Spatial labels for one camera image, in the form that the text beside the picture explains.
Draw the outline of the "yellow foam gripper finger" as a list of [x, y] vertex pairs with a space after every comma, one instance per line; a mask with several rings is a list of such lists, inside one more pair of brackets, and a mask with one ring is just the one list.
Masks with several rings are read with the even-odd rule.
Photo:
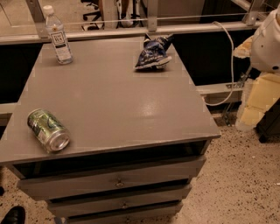
[[279, 99], [279, 73], [261, 73], [255, 80], [247, 79], [242, 91], [235, 127], [241, 131], [252, 130]]

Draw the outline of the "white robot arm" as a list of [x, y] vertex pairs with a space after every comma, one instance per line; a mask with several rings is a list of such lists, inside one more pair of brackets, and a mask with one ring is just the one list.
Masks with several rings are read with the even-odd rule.
[[280, 6], [273, 10], [254, 35], [234, 49], [237, 58], [249, 58], [252, 68], [260, 72], [248, 78], [242, 90], [235, 127], [252, 130], [264, 114], [280, 99]]

